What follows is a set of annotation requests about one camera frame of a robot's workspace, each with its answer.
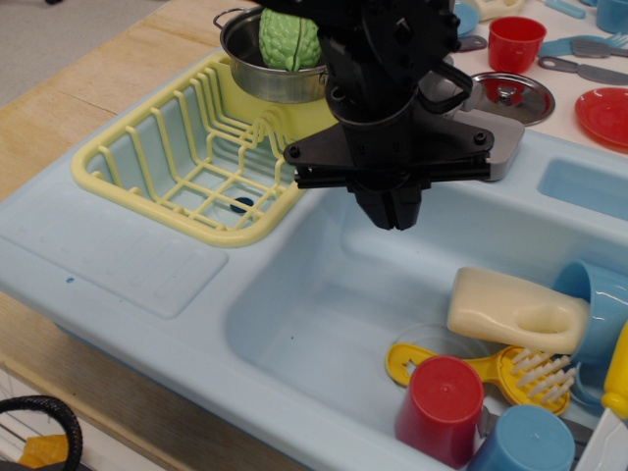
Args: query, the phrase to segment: red cup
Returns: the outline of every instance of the red cup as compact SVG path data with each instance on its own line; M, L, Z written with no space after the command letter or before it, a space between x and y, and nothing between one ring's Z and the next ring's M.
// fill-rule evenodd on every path
M435 356L419 364L394 421L398 440L460 468L474 451L484 388L464 361Z
M493 20L489 32L489 65L498 72L521 74L532 66L546 27L523 17Z

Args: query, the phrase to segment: metal lid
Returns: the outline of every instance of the metal lid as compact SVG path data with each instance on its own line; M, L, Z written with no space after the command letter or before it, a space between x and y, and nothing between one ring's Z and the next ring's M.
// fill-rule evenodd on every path
M477 74L472 79L482 85L475 109L517 120L525 126L547 118L554 109L551 92L531 78L501 72Z

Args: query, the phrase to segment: brush bristles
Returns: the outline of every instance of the brush bristles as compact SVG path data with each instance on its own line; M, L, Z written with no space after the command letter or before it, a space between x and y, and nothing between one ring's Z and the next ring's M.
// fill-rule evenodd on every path
M575 368L564 371L562 368L570 363L570 358L563 355L553 361L547 362L552 357L552 353L536 352L524 348L513 359L515 365L510 374L524 371L525 374L517 382L517 388L523 388L531 383L542 379L527 393L529 398L539 393L543 393L541 404L557 400L565 394L574 384Z

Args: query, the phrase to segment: white floor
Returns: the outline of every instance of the white floor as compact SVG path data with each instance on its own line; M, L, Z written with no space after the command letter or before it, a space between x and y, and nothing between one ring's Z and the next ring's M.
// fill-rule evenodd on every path
M0 107L166 3L0 0Z

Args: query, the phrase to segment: yellow dish brush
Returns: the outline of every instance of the yellow dish brush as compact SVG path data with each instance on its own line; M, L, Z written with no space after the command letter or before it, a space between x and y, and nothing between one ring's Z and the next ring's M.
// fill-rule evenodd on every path
M408 365L418 365L436 353L410 343L396 343L386 357L391 378L408 386ZM511 404L541 406L553 414L562 414L569 406L569 388L574 383L575 368L563 371L570 362L567 355L552 359L552 354L532 352L509 346L486 358L464 360L478 373L483 383L499 387Z

